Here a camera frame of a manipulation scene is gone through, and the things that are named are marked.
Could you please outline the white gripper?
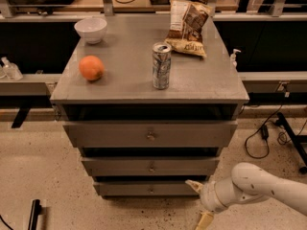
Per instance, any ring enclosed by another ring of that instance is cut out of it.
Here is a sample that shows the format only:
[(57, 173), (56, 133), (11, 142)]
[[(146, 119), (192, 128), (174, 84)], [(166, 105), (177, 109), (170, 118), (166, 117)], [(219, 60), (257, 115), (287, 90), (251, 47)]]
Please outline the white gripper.
[(200, 194), (201, 204), (208, 210), (201, 212), (201, 217), (197, 223), (195, 230), (206, 230), (214, 219), (214, 214), (218, 214), (224, 210), (223, 204), (219, 201), (215, 191), (215, 181), (206, 182), (204, 184), (194, 181), (186, 180), (185, 183), (189, 185), (197, 194)]

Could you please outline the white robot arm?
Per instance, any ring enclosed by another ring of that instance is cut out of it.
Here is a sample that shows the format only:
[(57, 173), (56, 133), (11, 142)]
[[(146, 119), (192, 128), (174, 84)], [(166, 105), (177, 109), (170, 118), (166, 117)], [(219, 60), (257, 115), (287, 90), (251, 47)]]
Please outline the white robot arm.
[(199, 195), (205, 208), (195, 230), (207, 230), (216, 214), (234, 204), (257, 203), (269, 197), (307, 215), (306, 184), (275, 176), (251, 163), (238, 163), (230, 176), (220, 181), (185, 183)]

